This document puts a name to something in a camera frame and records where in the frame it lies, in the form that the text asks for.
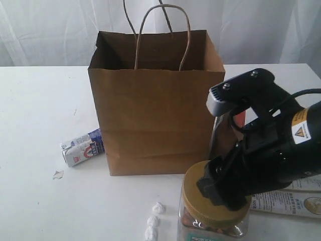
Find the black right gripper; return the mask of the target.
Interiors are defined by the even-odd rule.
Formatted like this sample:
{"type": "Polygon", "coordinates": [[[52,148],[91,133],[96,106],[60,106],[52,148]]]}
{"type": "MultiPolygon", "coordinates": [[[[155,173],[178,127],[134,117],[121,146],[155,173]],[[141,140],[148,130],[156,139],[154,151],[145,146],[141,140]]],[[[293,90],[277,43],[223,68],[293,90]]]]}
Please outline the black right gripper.
{"type": "Polygon", "coordinates": [[[296,101],[315,93],[269,87],[267,96],[250,106],[257,119],[242,129],[243,140],[225,158],[205,164],[197,181],[201,195],[214,206],[240,210],[250,205],[251,194],[316,175],[316,105],[304,108],[296,101]]]}

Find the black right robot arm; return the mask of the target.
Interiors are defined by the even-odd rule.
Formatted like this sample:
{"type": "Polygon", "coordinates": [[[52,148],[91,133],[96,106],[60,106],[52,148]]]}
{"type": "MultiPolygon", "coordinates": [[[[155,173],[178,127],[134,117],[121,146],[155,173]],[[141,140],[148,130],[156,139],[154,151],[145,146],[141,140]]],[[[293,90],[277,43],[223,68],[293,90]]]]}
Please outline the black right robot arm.
{"type": "Polygon", "coordinates": [[[237,130],[243,138],[224,156],[204,168],[197,187],[214,205],[236,211],[246,196],[287,187],[292,181],[320,174],[320,103],[302,107],[296,98],[320,93],[307,89],[294,94],[276,84],[257,90],[242,88],[229,100],[229,123],[251,108],[255,120],[237,130]]]}

